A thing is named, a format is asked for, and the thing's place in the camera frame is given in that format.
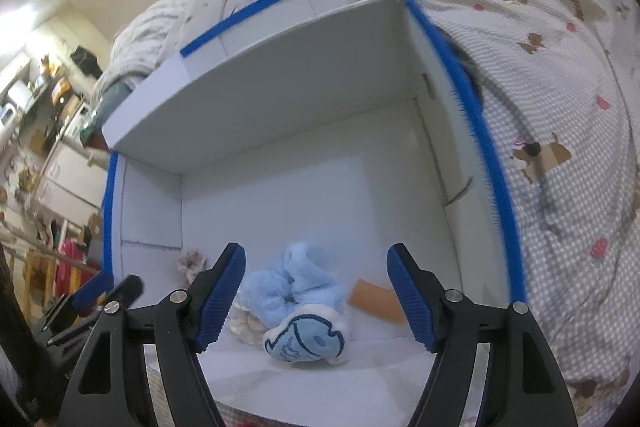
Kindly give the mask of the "orange soft piece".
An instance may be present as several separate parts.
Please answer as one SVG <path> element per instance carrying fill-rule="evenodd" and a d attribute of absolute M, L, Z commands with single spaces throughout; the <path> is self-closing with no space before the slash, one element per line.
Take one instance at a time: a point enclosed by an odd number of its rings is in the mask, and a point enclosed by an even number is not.
<path fill-rule="evenodd" d="M 402 324 L 406 321 L 404 310 L 395 291 L 365 280 L 358 280 L 352 286 L 347 303 L 357 310 L 386 322 Z"/>

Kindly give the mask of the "white kitchen cabinet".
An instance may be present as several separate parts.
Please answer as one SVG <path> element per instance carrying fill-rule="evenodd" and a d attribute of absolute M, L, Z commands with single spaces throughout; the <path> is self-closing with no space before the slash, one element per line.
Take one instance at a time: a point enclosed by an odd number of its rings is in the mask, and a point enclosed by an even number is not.
<path fill-rule="evenodd" d="M 51 213 L 79 228 L 100 212 L 110 158 L 103 150 L 82 146 L 79 133 L 89 116 L 90 106 L 82 101 L 65 119 L 32 195 L 33 210 Z"/>

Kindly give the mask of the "white blue cardboard box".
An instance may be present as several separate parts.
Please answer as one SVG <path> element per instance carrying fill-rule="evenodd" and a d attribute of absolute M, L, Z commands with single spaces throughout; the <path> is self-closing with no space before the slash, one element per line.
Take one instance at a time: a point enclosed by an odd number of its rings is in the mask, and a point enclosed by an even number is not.
<path fill-rule="evenodd" d="M 155 69 L 104 124 L 104 259 L 142 305 L 178 259 L 308 244 L 341 288 L 386 254 L 474 303 L 525 296 L 512 198 L 480 101 L 421 0 L 259 0 Z"/>

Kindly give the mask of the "teal cushion under duvet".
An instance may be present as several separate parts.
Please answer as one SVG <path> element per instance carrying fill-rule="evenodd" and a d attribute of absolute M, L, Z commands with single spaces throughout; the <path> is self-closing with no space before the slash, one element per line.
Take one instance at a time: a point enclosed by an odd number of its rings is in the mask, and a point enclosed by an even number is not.
<path fill-rule="evenodd" d="M 117 80 L 99 96 L 99 100 L 92 106 L 88 120 L 79 131 L 79 140 L 84 147 L 90 146 L 91 140 L 101 133 L 105 121 L 131 92 L 126 81 Z"/>

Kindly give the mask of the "blue fish plush toy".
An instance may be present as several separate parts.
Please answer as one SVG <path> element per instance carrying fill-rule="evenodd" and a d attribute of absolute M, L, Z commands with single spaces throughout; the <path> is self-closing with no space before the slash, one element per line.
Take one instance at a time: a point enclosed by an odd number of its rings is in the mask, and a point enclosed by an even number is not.
<path fill-rule="evenodd" d="M 262 335 L 267 355 L 288 364 L 347 359 L 350 324 L 344 314 L 325 305 L 303 305 Z"/>

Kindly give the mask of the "checkered dog print bedsheet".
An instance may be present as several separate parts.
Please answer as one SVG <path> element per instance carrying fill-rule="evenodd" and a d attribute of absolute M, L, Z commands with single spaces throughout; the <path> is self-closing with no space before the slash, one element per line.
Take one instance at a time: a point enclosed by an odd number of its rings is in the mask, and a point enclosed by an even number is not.
<path fill-rule="evenodd" d="M 580 419 L 639 370 L 634 0 L 420 0 L 469 55 L 508 180 L 529 303 Z"/>

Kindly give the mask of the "wooden rack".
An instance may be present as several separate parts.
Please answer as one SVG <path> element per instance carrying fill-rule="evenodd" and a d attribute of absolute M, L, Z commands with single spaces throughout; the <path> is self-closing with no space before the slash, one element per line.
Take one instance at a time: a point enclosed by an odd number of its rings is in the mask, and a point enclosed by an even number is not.
<path fill-rule="evenodd" d="M 1 215 L 1 246 L 8 264 L 18 306 L 29 324 L 43 317 L 58 298 L 53 296 L 56 262 L 98 273 L 90 265 L 70 260 L 45 243 L 32 239 Z"/>

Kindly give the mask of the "beige scrunchie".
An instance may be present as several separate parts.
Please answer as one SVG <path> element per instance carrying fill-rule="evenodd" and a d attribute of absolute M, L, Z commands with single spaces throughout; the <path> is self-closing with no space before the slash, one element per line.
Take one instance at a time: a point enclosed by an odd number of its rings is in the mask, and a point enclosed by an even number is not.
<path fill-rule="evenodd" d="M 178 260 L 178 271 L 183 275 L 186 285 L 191 285 L 206 269 L 207 258 L 199 251 L 187 251 Z"/>

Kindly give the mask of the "black hanging bag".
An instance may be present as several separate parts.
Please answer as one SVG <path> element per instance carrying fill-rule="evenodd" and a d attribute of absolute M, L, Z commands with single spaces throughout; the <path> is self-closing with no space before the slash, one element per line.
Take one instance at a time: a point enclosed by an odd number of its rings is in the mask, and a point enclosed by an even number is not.
<path fill-rule="evenodd" d="M 70 59 L 85 76 L 98 80 L 103 74 L 96 56 L 83 46 L 74 49 Z"/>

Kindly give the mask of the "red suitcase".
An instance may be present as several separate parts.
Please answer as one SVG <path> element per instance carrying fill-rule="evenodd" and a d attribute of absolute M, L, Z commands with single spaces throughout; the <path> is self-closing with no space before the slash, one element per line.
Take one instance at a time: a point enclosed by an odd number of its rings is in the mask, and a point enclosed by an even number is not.
<path fill-rule="evenodd" d="M 75 239 L 66 239 L 62 243 L 60 254 L 83 265 L 87 263 L 87 246 L 84 243 L 78 243 Z M 89 282 L 93 275 L 94 273 L 72 267 L 67 262 L 56 262 L 53 296 L 58 298 L 74 293 L 82 285 Z"/>

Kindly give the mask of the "light blue fluffy scrunchie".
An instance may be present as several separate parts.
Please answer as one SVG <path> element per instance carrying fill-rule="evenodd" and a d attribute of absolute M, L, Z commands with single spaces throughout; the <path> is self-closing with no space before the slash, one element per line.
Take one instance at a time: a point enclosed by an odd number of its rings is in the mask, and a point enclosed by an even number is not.
<path fill-rule="evenodd" d="M 344 309 L 344 291 L 323 264 L 316 248 L 293 243 L 269 268 L 244 277 L 235 298 L 238 305 L 274 329 L 301 306 Z"/>

